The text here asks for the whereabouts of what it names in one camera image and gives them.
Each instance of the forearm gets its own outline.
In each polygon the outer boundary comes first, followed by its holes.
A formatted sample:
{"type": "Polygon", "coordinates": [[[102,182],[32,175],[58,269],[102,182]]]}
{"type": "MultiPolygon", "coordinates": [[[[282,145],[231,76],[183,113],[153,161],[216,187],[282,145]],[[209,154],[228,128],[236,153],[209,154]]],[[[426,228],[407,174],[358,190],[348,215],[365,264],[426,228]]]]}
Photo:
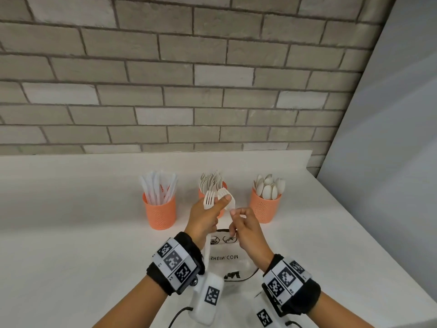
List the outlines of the forearm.
{"type": "Polygon", "coordinates": [[[323,292],[308,316],[320,328],[373,328],[323,292]]]}
{"type": "Polygon", "coordinates": [[[148,328],[167,298],[149,276],[145,276],[93,328],[148,328]]]}

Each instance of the wire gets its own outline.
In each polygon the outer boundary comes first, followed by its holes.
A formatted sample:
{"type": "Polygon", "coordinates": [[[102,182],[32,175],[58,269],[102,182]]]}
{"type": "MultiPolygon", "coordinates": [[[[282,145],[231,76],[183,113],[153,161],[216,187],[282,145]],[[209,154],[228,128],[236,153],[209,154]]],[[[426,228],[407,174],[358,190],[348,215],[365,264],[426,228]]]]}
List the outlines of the wire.
{"type": "Polygon", "coordinates": [[[295,321],[287,321],[286,323],[285,323],[285,325],[288,327],[288,326],[291,326],[291,325],[296,325],[296,326],[298,326],[299,328],[302,328],[302,326],[300,325],[300,324],[298,324],[297,322],[295,322],[295,321]]]}
{"type": "Polygon", "coordinates": [[[176,318],[178,317],[179,314],[181,314],[183,311],[188,310],[188,311],[192,311],[193,308],[187,306],[186,308],[184,307],[183,309],[181,309],[179,312],[176,313],[176,315],[174,316],[173,320],[170,322],[170,326],[168,326],[168,328],[171,328],[171,325],[173,324],[173,322],[176,320],[176,318]]]}

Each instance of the orange mesh container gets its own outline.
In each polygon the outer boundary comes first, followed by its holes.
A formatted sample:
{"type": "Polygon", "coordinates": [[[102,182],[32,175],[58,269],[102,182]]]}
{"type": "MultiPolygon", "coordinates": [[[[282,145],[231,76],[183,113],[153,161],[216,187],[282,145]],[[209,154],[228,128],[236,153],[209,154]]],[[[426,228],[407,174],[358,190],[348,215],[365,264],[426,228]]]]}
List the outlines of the orange mesh container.
{"type": "MultiPolygon", "coordinates": [[[[223,187],[227,190],[228,189],[228,186],[227,186],[227,184],[225,183],[225,182],[223,182],[223,187]]],[[[200,191],[200,189],[198,189],[198,192],[199,192],[199,199],[202,199],[202,198],[205,198],[205,195],[202,193],[202,191],[200,191]]],[[[223,216],[223,214],[225,214],[225,210],[224,209],[222,209],[221,211],[220,211],[220,214],[218,215],[218,217],[217,218],[221,218],[222,216],[223,216]]]]}
{"type": "Polygon", "coordinates": [[[144,193],[142,194],[142,200],[144,201],[147,220],[149,220],[152,229],[165,230],[174,225],[176,221],[176,196],[173,196],[168,203],[159,206],[149,205],[144,193]]]}
{"type": "Polygon", "coordinates": [[[280,199],[281,195],[275,200],[262,199],[252,188],[249,207],[253,209],[259,223],[269,223],[276,214],[280,199]]]}

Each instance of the person's left hand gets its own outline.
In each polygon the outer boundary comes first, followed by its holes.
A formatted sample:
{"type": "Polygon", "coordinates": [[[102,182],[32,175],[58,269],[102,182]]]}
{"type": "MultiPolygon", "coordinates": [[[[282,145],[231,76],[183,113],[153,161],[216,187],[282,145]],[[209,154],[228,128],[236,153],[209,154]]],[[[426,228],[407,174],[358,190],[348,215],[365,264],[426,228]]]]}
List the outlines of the person's left hand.
{"type": "Polygon", "coordinates": [[[231,201],[231,195],[225,195],[210,209],[203,208],[203,198],[193,205],[190,211],[186,232],[199,249],[205,246],[206,235],[217,231],[217,216],[231,201]]]}

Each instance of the white wall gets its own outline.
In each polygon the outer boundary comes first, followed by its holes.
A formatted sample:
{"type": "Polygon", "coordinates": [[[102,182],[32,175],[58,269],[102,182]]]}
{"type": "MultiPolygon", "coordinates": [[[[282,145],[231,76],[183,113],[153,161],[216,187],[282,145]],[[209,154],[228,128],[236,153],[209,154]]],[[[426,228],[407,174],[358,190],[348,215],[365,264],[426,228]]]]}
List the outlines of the white wall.
{"type": "Polygon", "coordinates": [[[319,181],[437,300],[437,0],[397,0],[319,181]]]}

